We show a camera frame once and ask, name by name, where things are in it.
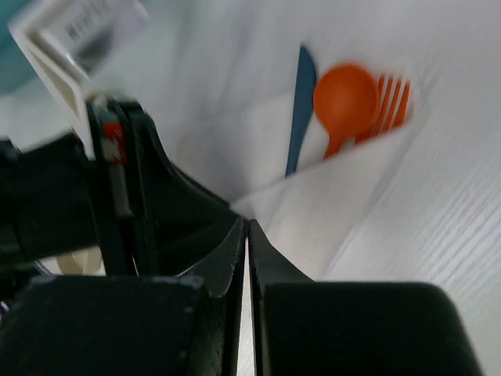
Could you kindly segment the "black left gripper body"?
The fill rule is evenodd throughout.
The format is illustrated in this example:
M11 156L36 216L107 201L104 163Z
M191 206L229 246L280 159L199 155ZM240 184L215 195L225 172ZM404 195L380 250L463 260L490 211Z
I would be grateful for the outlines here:
M112 275L175 275L216 248L238 215L169 161L134 101L88 106L94 157L68 132L26 152L1 141L1 266L92 246Z

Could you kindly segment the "blue plastic knife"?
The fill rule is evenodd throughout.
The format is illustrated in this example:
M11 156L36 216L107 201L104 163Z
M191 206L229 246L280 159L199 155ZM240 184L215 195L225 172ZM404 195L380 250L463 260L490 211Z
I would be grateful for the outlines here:
M297 171L302 143L313 113L313 93L317 79L318 74L312 54L306 45L301 44L297 61L286 177Z

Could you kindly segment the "orange plastic spoon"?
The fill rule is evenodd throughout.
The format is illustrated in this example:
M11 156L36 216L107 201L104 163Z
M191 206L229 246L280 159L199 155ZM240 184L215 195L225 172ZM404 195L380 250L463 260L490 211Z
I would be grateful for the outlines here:
M345 141L367 131L379 105L377 81L364 66L341 63L331 67L313 93L315 115L329 136L325 159L337 154Z

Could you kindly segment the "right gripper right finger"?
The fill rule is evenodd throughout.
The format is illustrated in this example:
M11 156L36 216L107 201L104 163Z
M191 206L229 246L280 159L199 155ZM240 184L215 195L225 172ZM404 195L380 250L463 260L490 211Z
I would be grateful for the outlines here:
M439 287L317 282L247 224L258 375L479 375L460 316Z

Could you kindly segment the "orange plastic fork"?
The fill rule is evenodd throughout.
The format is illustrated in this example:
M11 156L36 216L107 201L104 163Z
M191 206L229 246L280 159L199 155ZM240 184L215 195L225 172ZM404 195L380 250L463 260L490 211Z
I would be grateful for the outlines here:
M370 130L355 138L355 144L364 143L402 126L408 112L411 88L411 81L402 74L382 73L378 81L380 107L376 120Z

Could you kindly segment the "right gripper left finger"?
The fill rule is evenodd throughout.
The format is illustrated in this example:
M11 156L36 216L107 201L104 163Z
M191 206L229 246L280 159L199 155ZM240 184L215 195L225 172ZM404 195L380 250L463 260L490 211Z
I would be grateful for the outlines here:
M33 278L2 321L2 374L234 375L244 239L238 220L180 277Z

